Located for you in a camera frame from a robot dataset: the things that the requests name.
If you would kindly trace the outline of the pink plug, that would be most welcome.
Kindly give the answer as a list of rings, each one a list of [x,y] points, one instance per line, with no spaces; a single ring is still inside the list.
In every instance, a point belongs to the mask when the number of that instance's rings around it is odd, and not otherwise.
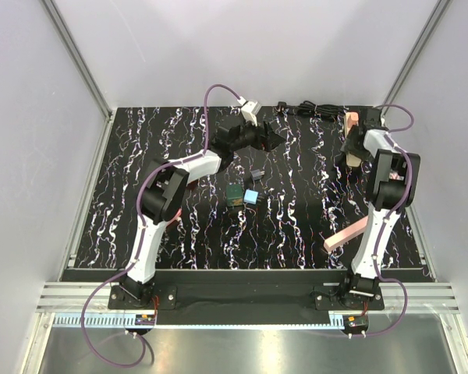
[[[345,136],[348,136],[352,128],[359,123],[359,114],[357,112],[351,111],[345,113],[344,120],[344,133]]]

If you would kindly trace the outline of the grey plug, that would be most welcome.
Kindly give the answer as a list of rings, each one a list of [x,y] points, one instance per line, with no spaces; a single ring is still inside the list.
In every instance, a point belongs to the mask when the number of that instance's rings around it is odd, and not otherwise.
[[[259,169],[252,170],[250,172],[251,180],[253,182],[260,181],[265,175],[265,172]]]

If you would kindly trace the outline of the light blue plug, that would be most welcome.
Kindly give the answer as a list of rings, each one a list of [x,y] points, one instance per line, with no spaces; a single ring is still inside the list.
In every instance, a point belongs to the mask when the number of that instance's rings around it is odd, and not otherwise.
[[[261,201],[261,194],[252,189],[245,191],[243,202],[246,204],[257,205]]]

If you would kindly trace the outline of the dark green plug adapter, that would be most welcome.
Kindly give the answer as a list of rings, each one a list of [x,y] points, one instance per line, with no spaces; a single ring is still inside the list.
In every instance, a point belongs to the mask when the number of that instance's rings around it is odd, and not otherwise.
[[[226,204],[229,207],[241,206],[243,204],[243,187],[241,185],[227,185]]]

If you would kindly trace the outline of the pink power strip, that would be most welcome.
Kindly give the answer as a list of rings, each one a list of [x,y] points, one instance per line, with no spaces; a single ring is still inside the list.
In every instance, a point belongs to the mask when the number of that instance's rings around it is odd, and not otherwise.
[[[367,217],[364,217],[341,231],[324,240],[324,249],[332,252],[341,245],[364,233],[367,226]]]

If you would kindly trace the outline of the wooden socket strip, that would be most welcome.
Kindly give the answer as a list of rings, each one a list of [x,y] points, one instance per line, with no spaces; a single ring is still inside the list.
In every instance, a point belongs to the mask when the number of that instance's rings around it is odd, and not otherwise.
[[[362,160],[351,154],[351,153],[347,153],[346,154],[346,165],[350,168],[359,168],[362,164]]]

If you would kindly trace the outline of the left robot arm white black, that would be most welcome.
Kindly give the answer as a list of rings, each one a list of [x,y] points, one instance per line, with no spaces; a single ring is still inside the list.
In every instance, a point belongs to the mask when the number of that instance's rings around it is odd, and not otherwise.
[[[241,122],[219,127],[206,150],[177,160],[156,159],[137,194],[137,230],[130,260],[119,286],[135,308],[147,307],[153,298],[158,250],[165,229],[177,217],[186,187],[203,177],[224,171],[236,151],[246,147],[271,152],[284,139],[271,125]]]

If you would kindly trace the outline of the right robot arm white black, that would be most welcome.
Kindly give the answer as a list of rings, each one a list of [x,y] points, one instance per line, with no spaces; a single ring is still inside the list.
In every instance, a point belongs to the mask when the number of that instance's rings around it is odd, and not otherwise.
[[[382,122],[381,108],[348,111],[344,119],[342,150],[358,164],[371,157],[367,182],[367,223],[360,247],[346,278],[339,285],[339,302],[347,309],[361,309],[380,294],[386,282],[381,263],[388,240],[402,212],[414,199],[420,156],[406,152]]]

